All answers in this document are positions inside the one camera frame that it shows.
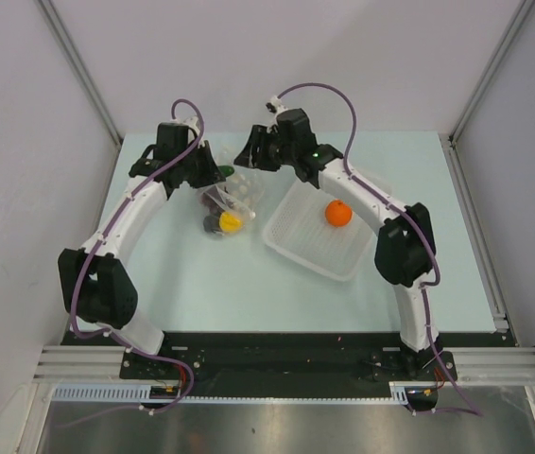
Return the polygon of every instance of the orange wire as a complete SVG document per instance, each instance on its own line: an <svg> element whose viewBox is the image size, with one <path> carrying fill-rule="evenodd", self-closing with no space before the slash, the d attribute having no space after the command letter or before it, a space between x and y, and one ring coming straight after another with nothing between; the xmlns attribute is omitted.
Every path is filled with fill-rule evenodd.
<svg viewBox="0 0 535 454"><path fill-rule="evenodd" d="M182 389L183 385L185 385L185 379L186 379L185 371L183 370L183 368L179 364L178 364L177 367L180 370L180 389Z"/></svg>
<svg viewBox="0 0 535 454"><path fill-rule="evenodd" d="M434 368L434 374L436 376L436 383L441 381L441 385L438 385L438 389L441 390L446 384L446 378L444 377L444 374L440 372L440 369L438 367Z"/></svg>

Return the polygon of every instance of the clear plastic bag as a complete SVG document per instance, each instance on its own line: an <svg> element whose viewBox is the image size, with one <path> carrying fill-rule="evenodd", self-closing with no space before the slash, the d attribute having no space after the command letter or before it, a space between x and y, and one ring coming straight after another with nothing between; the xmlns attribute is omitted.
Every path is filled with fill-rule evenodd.
<svg viewBox="0 0 535 454"><path fill-rule="evenodd" d="M197 192L198 201L206 210L202 225L208 233L231 235L255 219L265 187L256 170L230 164L219 169L226 177L225 183L212 184Z"/></svg>

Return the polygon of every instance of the green object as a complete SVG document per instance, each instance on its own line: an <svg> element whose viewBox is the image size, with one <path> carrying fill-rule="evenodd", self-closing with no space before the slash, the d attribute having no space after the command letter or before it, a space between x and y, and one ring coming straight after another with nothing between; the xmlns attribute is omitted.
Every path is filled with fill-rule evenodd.
<svg viewBox="0 0 535 454"><path fill-rule="evenodd" d="M234 173L232 166L219 166L219 171L226 178L231 177Z"/></svg>

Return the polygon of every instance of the white plastic tray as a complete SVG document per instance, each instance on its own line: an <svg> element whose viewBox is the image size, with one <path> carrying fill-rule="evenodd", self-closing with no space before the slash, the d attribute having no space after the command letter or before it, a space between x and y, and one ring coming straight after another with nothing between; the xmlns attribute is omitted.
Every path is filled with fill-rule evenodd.
<svg viewBox="0 0 535 454"><path fill-rule="evenodd" d="M387 184L378 184L391 192ZM263 239L270 248L312 271L349 281L357 274L374 233L356 215L345 227L330 225L324 209L333 199L310 183L295 181L267 222Z"/></svg>

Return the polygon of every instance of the white panel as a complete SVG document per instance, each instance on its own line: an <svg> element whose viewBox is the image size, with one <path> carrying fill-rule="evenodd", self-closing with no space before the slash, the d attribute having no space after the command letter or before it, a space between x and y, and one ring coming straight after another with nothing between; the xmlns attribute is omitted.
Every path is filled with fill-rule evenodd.
<svg viewBox="0 0 535 454"><path fill-rule="evenodd" d="M535 344L535 11L461 137L511 321Z"/></svg>
<svg viewBox="0 0 535 454"><path fill-rule="evenodd" d="M210 130L246 131L266 99L308 80L349 94L361 130L449 132L518 4L56 1L121 133L154 128L179 96ZM295 101L319 131L349 128L332 95Z"/></svg>
<svg viewBox="0 0 535 454"><path fill-rule="evenodd" d="M0 407L64 327L58 254L92 232L114 158L34 2L0 1Z"/></svg>

